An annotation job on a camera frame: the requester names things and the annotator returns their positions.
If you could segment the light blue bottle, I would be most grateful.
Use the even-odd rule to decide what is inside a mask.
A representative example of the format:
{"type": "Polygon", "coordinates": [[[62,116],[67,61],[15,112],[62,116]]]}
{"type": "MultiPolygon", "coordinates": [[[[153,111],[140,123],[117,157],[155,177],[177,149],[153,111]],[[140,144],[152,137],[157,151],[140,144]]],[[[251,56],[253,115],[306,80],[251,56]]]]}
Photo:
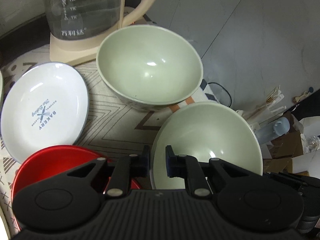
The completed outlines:
{"type": "Polygon", "coordinates": [[[277,139],[286,134],[290,129],[289,120],[286,117],[281,117],[266,126],[255,131],[255,136],[260,145],[277,139]]]}

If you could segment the cardboard boxes pile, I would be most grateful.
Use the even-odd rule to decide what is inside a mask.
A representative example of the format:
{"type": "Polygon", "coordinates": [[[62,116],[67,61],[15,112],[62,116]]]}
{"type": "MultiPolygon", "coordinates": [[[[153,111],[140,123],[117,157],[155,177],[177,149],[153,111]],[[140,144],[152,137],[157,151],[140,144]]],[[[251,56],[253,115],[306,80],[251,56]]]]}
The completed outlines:
{"type": "Polygon", "coordinates": [[[263,172],[288,172],[319,178],[319,139],[311,128],[310,118],[298,121],[291,113],[287,133],[266,145],[267,158],[263,159],[263,172]]]}

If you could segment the red plate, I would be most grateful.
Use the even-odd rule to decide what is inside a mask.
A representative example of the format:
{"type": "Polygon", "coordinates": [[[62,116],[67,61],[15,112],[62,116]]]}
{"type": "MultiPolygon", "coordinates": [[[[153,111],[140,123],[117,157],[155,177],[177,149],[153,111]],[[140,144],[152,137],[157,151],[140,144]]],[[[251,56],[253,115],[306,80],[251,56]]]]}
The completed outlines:
{"type": "Polygon", "coordinates": [[[43,233],[79,228],[101,211],[113,162],[79,146],[42,149],[14,179],[12,208],[20,226],[43,233]]]}

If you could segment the green bowl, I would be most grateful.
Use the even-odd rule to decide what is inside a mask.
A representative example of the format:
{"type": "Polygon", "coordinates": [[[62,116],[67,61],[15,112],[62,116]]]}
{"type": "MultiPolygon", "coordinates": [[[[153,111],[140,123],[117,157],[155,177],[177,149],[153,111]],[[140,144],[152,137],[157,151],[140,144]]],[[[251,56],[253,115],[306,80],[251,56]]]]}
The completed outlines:
{"type": "Polygon", "coordinates": [[[182,178],[167,175],[165,148],[199,162],[219,158],[258,175],[263,174],[260,145],[249,124],[234,110],[219,103],[197,102],[173,113],[159,130],[152,146],[150,180],[153,189],[183,189],[182,178]]]}
{"type": "Polygon", "coordinates": [[[97,70],[125,104],[158,111],[192,96],[203,79],[196,49],[182,36],[156,25],[131,25],[103,40],[97,70]]]}

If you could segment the white bakery plate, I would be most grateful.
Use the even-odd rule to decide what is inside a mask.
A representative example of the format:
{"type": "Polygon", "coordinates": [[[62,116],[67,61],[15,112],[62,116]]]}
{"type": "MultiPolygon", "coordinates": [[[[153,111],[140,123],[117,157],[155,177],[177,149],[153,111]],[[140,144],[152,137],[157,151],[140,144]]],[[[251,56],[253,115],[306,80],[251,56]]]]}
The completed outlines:
{"type": "Polygon", "coordinates": [[[74,144],[84,129],[88,107],[86,83],[74,67],[60,62],[34,67],[15,82],[4,100],[5,149],[23,163],[41,149],[74,144]]]}

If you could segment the cream kettle base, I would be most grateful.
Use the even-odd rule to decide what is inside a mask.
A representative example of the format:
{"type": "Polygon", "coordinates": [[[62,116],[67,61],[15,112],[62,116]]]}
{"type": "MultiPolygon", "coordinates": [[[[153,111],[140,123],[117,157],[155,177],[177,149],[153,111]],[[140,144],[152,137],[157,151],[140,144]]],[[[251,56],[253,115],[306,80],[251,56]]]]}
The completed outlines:
{"type": "Polygon", "coordinates": [[[49,56],[52,62],[63,62],[71,66],[92,61],[103,40],[117,30],[117,25],[107,31],[83,40],[65,41],[50,35],[49,56]]]}

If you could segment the white paper sticks bundle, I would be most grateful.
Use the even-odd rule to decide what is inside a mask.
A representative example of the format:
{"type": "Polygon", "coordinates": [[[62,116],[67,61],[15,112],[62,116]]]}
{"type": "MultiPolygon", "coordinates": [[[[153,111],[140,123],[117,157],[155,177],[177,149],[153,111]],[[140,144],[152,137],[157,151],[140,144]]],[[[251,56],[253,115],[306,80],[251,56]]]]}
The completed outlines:
{"type": "Polygon", "coordinates": [[[265,101],[257,105],[251,111],[238,110],[237,113],[243,117],[248,124],[262,124],[271,120],[275,116],[282,115],[286,106],[280,106],[279,103],[284,99],[284,94],[280,90],[280,86],[274,88],[266,97],[265,101]]]}

